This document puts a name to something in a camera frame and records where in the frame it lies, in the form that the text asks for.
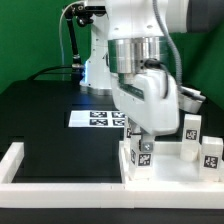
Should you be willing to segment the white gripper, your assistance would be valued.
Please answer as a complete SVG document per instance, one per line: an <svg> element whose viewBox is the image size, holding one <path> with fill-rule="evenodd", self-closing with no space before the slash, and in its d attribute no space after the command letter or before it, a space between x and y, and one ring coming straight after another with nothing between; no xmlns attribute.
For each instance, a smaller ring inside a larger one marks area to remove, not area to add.
<svg viewBox="0 0 224 224"><path fill-rule="evenodd" d="M123 90L116 73L111 74L111 87L115 107L147 132L141 134L141 152L153 151L154 136L178 130L179 94L171 75L163 71L135 75L132 87L143 94L142 98Z"/></svg>

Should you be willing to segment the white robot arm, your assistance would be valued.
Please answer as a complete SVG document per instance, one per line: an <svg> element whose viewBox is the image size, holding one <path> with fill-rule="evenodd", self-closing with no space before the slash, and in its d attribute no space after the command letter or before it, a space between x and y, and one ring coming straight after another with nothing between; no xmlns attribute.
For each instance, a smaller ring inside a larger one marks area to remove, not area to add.
<svg viewBox="0 0 224 224"><path fill-rule="evenodd" d="M134 124L131 139L144 153L157 136L179 127L179 99L204 97L182 84L182 61L170 35L212 30L224 20L224 0L86 0L108 18L113 101Z"/></svg>

